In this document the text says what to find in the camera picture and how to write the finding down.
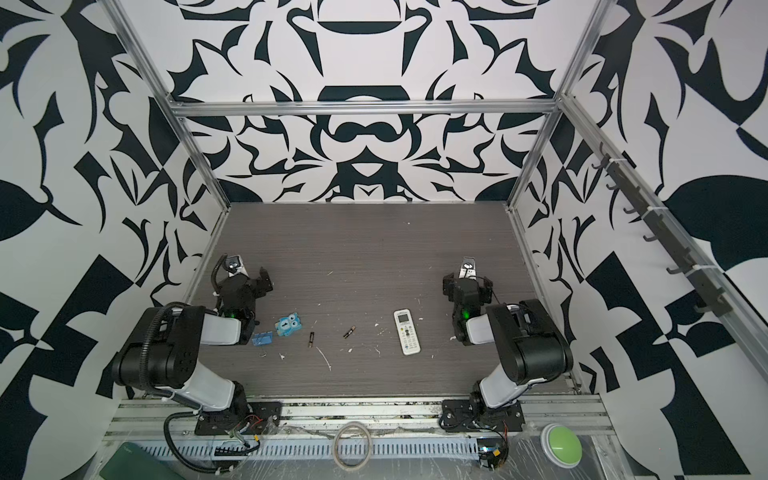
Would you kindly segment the white remote control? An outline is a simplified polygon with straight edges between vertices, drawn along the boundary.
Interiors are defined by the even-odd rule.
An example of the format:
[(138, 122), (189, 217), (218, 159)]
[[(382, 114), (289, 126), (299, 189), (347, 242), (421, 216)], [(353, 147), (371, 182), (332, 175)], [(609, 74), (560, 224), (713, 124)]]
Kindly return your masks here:
[(403, 354), (411, 356), (420, 353), (421, 345), (411, 312), (408, 309), (395, 311), (394, 321)]

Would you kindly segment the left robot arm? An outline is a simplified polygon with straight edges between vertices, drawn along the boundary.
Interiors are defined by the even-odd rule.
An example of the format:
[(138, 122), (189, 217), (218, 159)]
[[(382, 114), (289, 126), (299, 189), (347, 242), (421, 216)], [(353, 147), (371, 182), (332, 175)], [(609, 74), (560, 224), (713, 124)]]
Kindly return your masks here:
[(216, 282), (214, 290), (213, 310), (183, 302), (145, 310), (112, 360), (114, 382), (195, 411), (246, 416), (244, 387), (206, 367), (200, 348), (247, 344), (258, 324), (256, 300), (271, 292), (273, 283), (261, 268), (256, 277), (238, 271)]

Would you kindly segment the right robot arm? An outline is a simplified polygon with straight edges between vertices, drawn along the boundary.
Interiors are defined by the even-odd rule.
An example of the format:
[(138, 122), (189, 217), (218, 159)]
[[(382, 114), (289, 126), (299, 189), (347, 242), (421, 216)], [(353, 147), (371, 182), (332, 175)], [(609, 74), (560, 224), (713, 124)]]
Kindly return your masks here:
[(498, 365), (473, 387), (470, 404), (478, 413), (509, 407), (572, 370), (570, 346), (540, 300), (495, 302), (490, 279), (454, 273), (443, 277), (442, 292), (453, 304), (456, 339), (465, 346), (492, 344), (498, 354)]

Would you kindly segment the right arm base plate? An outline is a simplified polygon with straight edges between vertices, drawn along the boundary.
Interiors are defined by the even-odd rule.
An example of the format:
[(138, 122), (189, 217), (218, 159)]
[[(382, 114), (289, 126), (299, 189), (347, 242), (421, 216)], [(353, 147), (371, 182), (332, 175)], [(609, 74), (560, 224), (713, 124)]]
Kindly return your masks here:
[(470, 400), (445, 399), (441, 402), (438, 425), (447, 432), (493, 431), (518, 433), (523, 431), (525, 417), (519, 403), (500, 409), (484, 409)]

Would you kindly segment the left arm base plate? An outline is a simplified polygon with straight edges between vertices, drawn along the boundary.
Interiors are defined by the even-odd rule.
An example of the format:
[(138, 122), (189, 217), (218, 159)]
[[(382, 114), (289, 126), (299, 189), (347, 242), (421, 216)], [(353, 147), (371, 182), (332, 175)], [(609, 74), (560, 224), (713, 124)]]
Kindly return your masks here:
[(218, 412), (204, 411), (198, 416), (194, 433), (198, 436), (225, 435), (237, 430), (242, 435), (258, 435), (281, 421), (279, 401), (249, 402), (244, 409), (233, 406)]

